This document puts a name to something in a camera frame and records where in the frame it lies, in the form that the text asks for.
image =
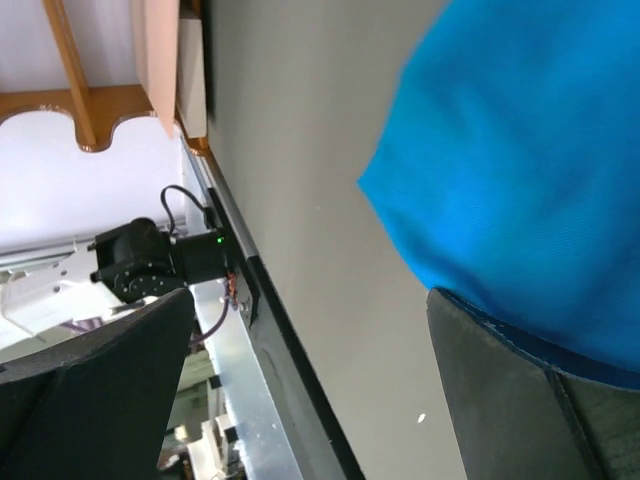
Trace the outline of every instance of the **blue fabric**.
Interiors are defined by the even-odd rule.
[[[640,370],[640,1],[454,1],[360,185],[427,287]]]

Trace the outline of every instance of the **black foam padding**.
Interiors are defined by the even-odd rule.
[[[640,392],[564,378],[607,478],[640,478]]]
[[[194,320],[176,290],[0,373],[0,478],[155,478]]]
[[[427,315],[469,480],[604,478],[562,385],[432,290]]]

